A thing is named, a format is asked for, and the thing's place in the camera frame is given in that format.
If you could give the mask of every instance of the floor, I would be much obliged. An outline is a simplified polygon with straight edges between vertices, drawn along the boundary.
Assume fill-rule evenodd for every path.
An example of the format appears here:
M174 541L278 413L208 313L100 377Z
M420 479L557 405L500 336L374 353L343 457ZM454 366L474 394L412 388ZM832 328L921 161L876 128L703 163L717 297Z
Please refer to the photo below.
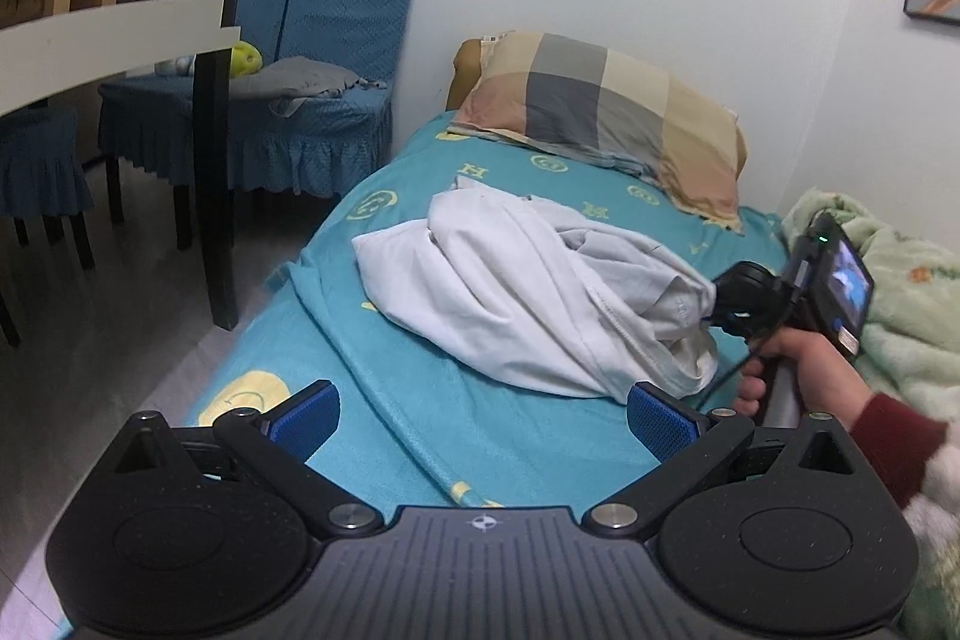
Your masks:
M28 221L21 248L0 220L0 290L23 338L16 350L0 338L0 640L56 635L43 547L59 511L128 415L154 408L181 421L265 304L264 279L329 209L291 194L266 194L265 207L238 199L242 321L227 333L210 320L199 244L176 250L169 186L131 167L121 182L127 223L113 228L104 170L88 172L94 271L80 270L68 226L50 247L40 220Z

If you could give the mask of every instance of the bed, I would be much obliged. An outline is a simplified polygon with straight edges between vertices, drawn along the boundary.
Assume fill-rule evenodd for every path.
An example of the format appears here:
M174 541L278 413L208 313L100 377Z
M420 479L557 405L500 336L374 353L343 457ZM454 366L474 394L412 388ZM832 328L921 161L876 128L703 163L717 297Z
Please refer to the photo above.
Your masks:
M449 133L427 122L390 165L348 194L296 263L274 273L275 296L215 373L187 425L232 407L274 405L318 378L341 395L340 427L309 459L390 518L401 504L549 506L578 515L656 466L610 399L567 399L505 386L387 321L364 293L350 240L422 218L456 175L537 194L660 239L714 276L750 259L785 261L779 218L741 210L743 233L680 212L664 193L612 170ZM717 333L721 371L742 340ZM733 387L699 408L731 399Z

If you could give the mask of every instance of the ridged gray surface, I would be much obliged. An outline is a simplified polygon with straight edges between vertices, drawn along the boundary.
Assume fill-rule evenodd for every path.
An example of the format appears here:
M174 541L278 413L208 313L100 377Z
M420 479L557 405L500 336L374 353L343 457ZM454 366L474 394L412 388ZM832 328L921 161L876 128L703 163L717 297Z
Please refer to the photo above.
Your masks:
M677 596L642 545L565 509L405 509L338 541L282 608L229 640L736 640ZM100 637L83 632L78 640ZM872 640L894 636L875 633Z

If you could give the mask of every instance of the blue chair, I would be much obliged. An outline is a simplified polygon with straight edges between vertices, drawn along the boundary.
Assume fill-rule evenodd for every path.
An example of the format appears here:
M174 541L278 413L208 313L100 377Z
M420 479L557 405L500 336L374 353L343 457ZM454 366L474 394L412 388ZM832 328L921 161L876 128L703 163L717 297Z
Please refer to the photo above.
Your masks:
M277 116L267 101L232 102L232 189L305 191L328 199L347 194L385 163L392 140L392 81L409 7L410 0L287 0L277 59L303 55L335 63L387 87L354 87L340 97L307 98L288 118ZM238 9L238 20L249 41L244 10ZM114 86L120 84L136 101L118 100ZM102 87L101 148L167 177L175 186L185 186L193 170L191 92L162 91L159 85L160 78L147 77ZM131 132L136 138L119 145L118 129L130 122L134 112L139 118L133 126L146 130ZM187 204L185 196L178 199L175 188L176 210L182 214ZM188 228L186 220L184 231ZM178 247L183 245L178 239Z
M263 63L277 57L287 0L237 0L241 37ZM193 181L193 77L144 76L100 86L99 143L107 158L110 219L124 222L117 159L125 158L174 186L176 244L190 244L189 185Z
M24 218L42 215L47 238L64 237L68 215L80 266L94 266L83 211L93 206L77 159L77 113L68 107L17 110L0 118L0 215L13 218L21 245L29 243ZM0 330L11 345L20 338L0 298Z

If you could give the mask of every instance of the person's hand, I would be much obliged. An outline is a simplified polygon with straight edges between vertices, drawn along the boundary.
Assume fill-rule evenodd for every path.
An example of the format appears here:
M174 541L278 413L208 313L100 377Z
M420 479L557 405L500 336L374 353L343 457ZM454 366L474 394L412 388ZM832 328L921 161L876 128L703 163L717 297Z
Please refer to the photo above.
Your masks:
M856 370L822 333L783 328L760 350L766 359L789 357L797 362L797 381L803 405L809 411L830 413L849 431L860 418L874 393ZM767 386L760 374L763 362L752 359L744 365L733 408L753 417Z

